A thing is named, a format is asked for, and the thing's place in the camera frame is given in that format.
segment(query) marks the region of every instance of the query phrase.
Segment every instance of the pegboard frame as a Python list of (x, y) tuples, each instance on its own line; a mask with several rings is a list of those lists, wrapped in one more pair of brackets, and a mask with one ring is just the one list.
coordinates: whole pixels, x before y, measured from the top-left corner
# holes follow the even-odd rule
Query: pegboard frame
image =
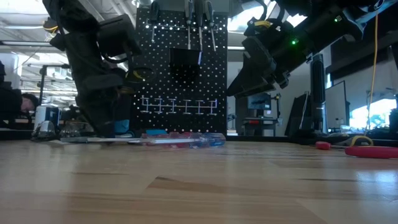
[[(227, 16), (215, 14), (216, 52), (213, 50), (211, 31), (203, 30), (202, 63), (199, 72), (194, 75), (190, 75), (189, 70), (184, 70), (186, 68), (182, 68), (180, 73), (174, 73), (169, 64), (169, 48), (187, 49), (188, 47), (184, 12), (160, 11), (160, 24), (156, 25), (154, 43), (151, 41), (152, 25), (148, 24), (148, 18), (148, 9), (138, 10), (136, 32), (143, 55), (134, 58), (134, 66), (153, 68), (157, 72), (157, 78), (152, 83), (144, 84), (134, 95), (131, 128), (160, 128), (167, 131), (226, 134)], [(192, 27), (191, 45), (192, 49), (200, 49), (198, 29), (195, 25)], [(142, 98), (148, 98), (151, 102), (156, 103), (148, 103), (149, 109), (147, 110)], [(159, 112), (159, 101), (155, 100), (158, 98), (163, 99), (164, 103), (161, 113)], [(200, 113), (204, 114), (199, 115), (195, 105), (189, 106), (190, 115), (184, 114), (184, 100), (191, 100), (192, 104), (201, 100), (206, 102), (207, 105), (201, 106), (203, 110)], [(214, 112), (209, 109), (211, 101), (216, 102), (213, 108)], [(170, 113), (172, 102), (179, 105), (175, 107), (176, 113)]]

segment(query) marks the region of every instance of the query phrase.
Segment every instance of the red tool handle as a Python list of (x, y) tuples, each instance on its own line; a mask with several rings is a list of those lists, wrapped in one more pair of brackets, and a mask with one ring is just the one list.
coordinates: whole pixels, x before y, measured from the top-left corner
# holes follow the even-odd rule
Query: red tool handle
[(315, 147), (320, 150), (329, 150), (331, 148), (331, 144), (328, 142), (316, 142)]
[(398, 148), (380, 146), (354, 146), (347, 147), (346, 154), (349, 156), (365, 158), (398, 159)]

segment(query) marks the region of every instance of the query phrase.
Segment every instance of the black cable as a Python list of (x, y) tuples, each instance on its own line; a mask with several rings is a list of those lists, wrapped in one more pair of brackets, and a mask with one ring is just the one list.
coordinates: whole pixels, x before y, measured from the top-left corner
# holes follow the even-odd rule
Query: black cable
[(106, 61), (108, 61), (108, 62), (111, 62), (111, 63), (115, 63), (115, 64), (118, 64), (118, 63), (123, 63), (123, 62), (127, 62), (127, 57), (125, 57), (125, 58), (122, 58), (122, 59), (111, 59), (111, 58), (109, 58), (106, 54), (104, 54), (104, 53), (101, 53), (101, 55), (102, 55), (102, 57), (106, 60)]
[(153, 70), (153, 69), (151, 69), (151, 68), (149, 68), (149, 67), (136, 67), (136, 68), (134, 69), (134, 72), (145, 71), (145, 70), (147, 70), (147, 71), (149, 71), (149, 72), (152, 72), (152, 73), (154, 74), (153, 77), (152, 77), (151, 79), (146, 80), (146, 82), (151, 82), (151, 81), (153, 81), (153, 80), (156, 79), (157, 74), (156, 74), (155, 70)]
[(129, 64), (129, 72), (132, 72), (132, 71), (134, 71), (134, 66), (132, 64), (133, 63), (132, 53), (126, 43), (123, 43), (123, 50), (124, 50), (124, 53), (126, 54), (126, 58), (127, 58), (128, 64)]
[(260, 17), (260, 21), (263, 21), (267, 18), (268, 7), (263, 0), (256, 0), (256, 2), (258, 2), (264, 8), (264, 12), (262, 13), (262, 15)]
[(285, 8), (282, 6), (279, 6), (278, 16), (275, 19), (268, 19), (269, 22), (273, 21), (270, 29), (276, 29), (276, 27), (278, 27), (278, 26), (280, 26), (280, 28), (282, 29), (282, 26), (283, 26), (282, 19), (284, 19), (284, 17), (285, 17)]

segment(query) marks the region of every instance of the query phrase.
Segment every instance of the workbench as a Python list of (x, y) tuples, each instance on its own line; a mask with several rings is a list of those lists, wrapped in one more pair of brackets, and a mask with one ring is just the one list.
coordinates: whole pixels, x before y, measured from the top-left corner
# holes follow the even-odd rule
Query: workbench
[(0, 223), (396, 223), (398, 160), (271, 142), (0, 142)]

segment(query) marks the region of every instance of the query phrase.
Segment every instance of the screwdriver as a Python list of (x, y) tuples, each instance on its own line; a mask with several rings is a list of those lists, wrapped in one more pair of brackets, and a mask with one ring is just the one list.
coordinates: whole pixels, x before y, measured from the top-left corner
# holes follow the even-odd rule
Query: screwdriver
[(159, 20), (159, 3), (157, 1), (152, 2), (150, 5), (150, 23), (152, 24), (152, 43), (155, 42), (155, 25)]
[(213, 48), (214, 51), (216, 51), (216, 40), (214, 39), (214, 10), (213, 10), (213, 5), (211, 4), (210, 0), (205, 0), (205, 15), (206, 19), (209, 22), (210, 29), (211, 29), (211, 38), (213, 39)]
[(203, 26), (203, 0), (195, 0), (195, 13), (199, 27), (200, 51), (203, 51), (203, 37), (201, 35), (201, 28)]
[(193, 13), (193, 0), (185, 0), (185, 18), (188, 27), (188, 50), (191, 50), (191, 25)]

